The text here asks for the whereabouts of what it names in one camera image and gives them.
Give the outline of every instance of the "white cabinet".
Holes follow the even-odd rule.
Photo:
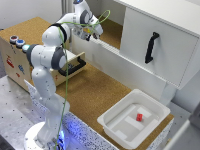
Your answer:
[[[154,32],[159,37],[152,47],[153,60],[145,63]],[[120,54],[176,86],[181,83],[197,42],[196,36],[136,10],[126,9]]]

